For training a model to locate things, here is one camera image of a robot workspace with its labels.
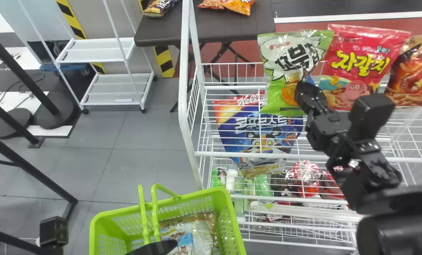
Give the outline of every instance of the yellow and black striped post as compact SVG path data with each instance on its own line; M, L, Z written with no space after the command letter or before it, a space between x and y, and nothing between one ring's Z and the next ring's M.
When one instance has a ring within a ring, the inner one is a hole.
M66 20L68 21L68 24L71 26L72 31L74 32L77 39L87 39L85 31L83 31L83 28L80 26L80 23L77 19L77 16L75 16L74 11L71 8L71 5L69 4L68 0L56 0L58 6L60 7L61 12L64 14ZM101 73L105 74L105 69L102 63L91 63L96 70Z
M149 0L139 0L140 9L144 10L148 6ZM162 71L162 77L171 78L175 74L175 67L171 60L171 53L168 46L154 46L157 64Z

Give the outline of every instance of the packaged food in basket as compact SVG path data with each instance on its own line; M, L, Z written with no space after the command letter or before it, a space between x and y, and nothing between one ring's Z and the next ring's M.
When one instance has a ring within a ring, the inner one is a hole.
M225 10L225 7L222 5L224 0L204 0L201 4L197 5L200 8L208 8L214 10Z
M250 16L250 10L256 0L224 0L222 5L232 11Z
M151 17L162 17L179 0L156 0L143 10L143 15Z
M411 37L401 49L385 94L397 107L422 106L422 35Z
M309 160L298 161L286 173L288 190L297 197L314 197L320 192L321 170Z
M217 129L226 152L289 153L303 129L300 117L260 113L264 92L215 100ZM280 169L283 159L232 157L244 177Z
M217 251L214 213L160 221L159 228L162 240L178 242L178 249L169 254L211 255Z
M357 97L376 92L410 32L337 24L329 29L335 35L319 87L330 108L351 110Z
M303 114L294 100L297 82L305 80L318 65L333 35L330 30L301 30L258 36L264 72L269 77L262 113L282 116Z

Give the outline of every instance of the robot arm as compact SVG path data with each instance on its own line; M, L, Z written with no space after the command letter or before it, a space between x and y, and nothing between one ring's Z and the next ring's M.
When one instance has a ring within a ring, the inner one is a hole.
M349 206L365 217L358 226L361 255L422 255L422 186L401 186L402 175L381 153L375 136L394 103L382 94L359 97L349 113L334 112L314 84L299 82L295 100L308 115L305 131L311 147L329 156L326 168ZM353 171L337 173L335 166Z

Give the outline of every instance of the shelf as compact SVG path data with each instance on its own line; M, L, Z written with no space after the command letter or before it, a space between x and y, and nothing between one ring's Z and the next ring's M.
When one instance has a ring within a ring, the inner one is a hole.
M125 59L129 60L135 42L132 37L120 38ZM60 55L58 63L123 62L124 58L116 38L71 39Z
M97 74L82 99L82 105L139 105L144 103L154 74Z

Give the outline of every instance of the white floor marking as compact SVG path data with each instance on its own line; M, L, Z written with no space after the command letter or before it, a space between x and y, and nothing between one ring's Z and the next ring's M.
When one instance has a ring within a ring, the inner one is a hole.
M364 21L368 19L406 19L406 18L422 18L422 11L285 17L285 18L274 18L274 22L276 24L281 24L281 23L301 23L301 22L359 21L359 20Z

